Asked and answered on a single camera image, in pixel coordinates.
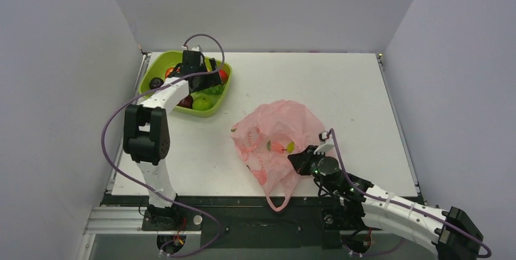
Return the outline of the small red fake fruit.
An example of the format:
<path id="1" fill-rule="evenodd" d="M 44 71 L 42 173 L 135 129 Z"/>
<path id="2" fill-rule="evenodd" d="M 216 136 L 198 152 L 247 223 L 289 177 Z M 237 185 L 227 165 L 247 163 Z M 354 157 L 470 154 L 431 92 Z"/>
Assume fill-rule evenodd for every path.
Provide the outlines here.
<path id="1" fill-rule="evenodd" d="M 220 78 L 221 78 L 221 84 L 225 85 L 228 82 L 228 80 L 229 80 L 228 73 L 226 71 L 224 71 L 223 69 L 220 69 L 218 73 L 219 73 Z"/>

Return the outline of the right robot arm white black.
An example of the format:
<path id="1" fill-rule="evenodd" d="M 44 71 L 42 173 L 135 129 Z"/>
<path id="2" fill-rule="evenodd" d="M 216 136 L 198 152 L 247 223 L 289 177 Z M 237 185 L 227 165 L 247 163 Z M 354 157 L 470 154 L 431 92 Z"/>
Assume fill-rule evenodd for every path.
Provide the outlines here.
<path id="1" fill-rule="evenodd" d="M 289 154 L 297 174 L 313 177 L 320 195 L 338 201 L 343 219 L 352 227 L 395 234 L 434 253 L 438 259 L 478 259 L 483 235 L 467 213 L 455 206 L 440 209 L 399 197 L 365 179 L 344 173 L 339 161 L 316 146 Z"/>

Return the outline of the green fake lime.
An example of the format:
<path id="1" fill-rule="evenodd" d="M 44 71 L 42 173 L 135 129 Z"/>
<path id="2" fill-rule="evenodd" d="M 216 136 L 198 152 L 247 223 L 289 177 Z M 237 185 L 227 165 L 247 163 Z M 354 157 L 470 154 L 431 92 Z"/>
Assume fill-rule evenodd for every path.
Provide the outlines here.
<path id="1" fill-rule="evenodd" d="M 192 102 L 192 109 L 195 111 L 208 111 L 212 107 L 212 99 L 208 96 L 198 96 Z"/>

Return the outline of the yellow green fake fruit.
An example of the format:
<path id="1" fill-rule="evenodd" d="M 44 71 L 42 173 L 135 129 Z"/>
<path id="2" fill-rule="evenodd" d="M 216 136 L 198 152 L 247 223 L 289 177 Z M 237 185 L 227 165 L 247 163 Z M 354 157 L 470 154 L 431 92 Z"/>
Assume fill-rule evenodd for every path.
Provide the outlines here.
<path id="1" fill-rule="evenodd" d="M 290 142 L 286 147 L 285 147 L 285 151 L 288 153 L 288 154 L 291 154 L 293 153 L 293 151 L 295 150 L 295 143 L 292 141 Z"/>

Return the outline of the pink plastic bag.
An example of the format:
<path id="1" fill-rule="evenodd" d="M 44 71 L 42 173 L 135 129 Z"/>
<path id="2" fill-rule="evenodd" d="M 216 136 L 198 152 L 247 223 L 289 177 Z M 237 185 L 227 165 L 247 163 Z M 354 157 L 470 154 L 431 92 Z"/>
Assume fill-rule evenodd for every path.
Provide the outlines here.
<path id="1" fill-rule="evenodd" d="M 231 127 L 236 152 L 261 185 L 273 211 L 281 212 L 288 205 L 301 177 L 289 162 L 285 147 L 293 141 L 293 153 L 303 152 L 319 143 L 323 131 L 319 118 L 293 100 L 259 105 Z"/>

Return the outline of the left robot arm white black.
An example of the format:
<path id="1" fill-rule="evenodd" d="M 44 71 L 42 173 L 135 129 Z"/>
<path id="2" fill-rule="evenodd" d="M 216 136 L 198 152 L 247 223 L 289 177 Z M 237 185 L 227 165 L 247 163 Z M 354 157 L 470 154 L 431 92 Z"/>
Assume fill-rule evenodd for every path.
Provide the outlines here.
<path id="1" fill-rule="evenodd" d="M 147 99 L 124 111 L 123 150 L 138 166 L 149 192 L 145 218 L 166 230 L 183 224 L 166 164 L 171 146 L 167 115 L 191 93 L 221 85 L 219 69 L 200 50 L 184 50 L 164 77 L 151 79 Z"/>

